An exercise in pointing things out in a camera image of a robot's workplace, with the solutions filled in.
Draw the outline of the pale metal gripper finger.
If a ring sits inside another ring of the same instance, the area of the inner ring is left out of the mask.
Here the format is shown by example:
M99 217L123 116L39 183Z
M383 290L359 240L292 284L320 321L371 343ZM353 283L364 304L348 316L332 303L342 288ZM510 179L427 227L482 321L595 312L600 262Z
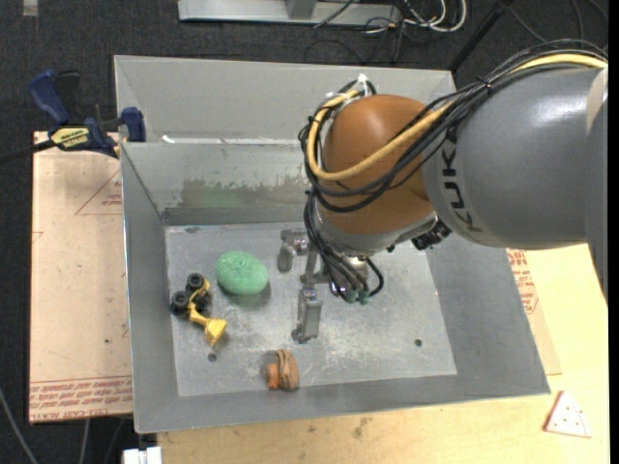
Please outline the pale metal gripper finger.
M314 288L302 288L298 297L297 325L292 337L297 343L306 343L319 335L322 301Z
M308 253L309 239L303 230L282 230L280 232L280 251L278 270L287 273L292 269L293 259Z

